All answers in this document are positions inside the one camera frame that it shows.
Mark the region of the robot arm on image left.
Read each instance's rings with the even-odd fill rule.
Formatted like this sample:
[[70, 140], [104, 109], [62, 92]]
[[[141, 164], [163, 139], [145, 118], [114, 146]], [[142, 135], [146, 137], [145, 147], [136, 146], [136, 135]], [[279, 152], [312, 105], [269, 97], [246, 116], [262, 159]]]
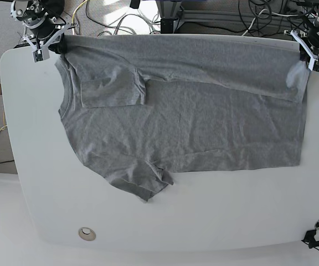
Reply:
[[65, 2], [54, 1], [13, 1], [11, 17], [24, 26], [23, 41], [33, 49], [35, 62], [49, 58], [49, 51], [66, 53], [64, 33], [70, 28], [61, 14]]

